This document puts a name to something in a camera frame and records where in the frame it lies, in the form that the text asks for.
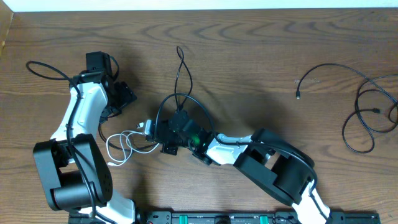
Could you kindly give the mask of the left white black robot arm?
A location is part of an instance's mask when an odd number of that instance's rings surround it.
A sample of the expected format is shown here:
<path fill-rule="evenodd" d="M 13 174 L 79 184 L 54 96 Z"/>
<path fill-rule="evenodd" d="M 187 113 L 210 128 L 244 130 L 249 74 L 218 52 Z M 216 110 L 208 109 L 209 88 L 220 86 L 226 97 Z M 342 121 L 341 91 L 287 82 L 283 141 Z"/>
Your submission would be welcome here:
<path fill-rule="evenodd" d="M 135 223 L 135 204 L 114 190 L 96 143 L 101 115 L 111 96 L 101 79 L 101 75 L 71 79 L 65 116 L 48 141 L 34 146 L 33 157 L 52 210 L 69 212 L 73 223 Z"/>

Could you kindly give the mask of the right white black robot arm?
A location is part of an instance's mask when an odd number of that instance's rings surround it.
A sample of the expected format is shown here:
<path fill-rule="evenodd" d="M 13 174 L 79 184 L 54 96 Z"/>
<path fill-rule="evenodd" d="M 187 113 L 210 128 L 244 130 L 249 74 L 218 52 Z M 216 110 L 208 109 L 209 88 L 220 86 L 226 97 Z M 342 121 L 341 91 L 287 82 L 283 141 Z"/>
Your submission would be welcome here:
<path fill-rule="evenodd" d="M 144 123 L 146 139 L 175 155 L 189 149 L 206 165 L 232 165 L 265 193 L 291 206 L 300 223 L 331 223 L 331 210 L 317 190 L 315 163 L 278 135 L 261 128 L 252 135 L 234 138 L 207 131 L 193 120 Z"/>

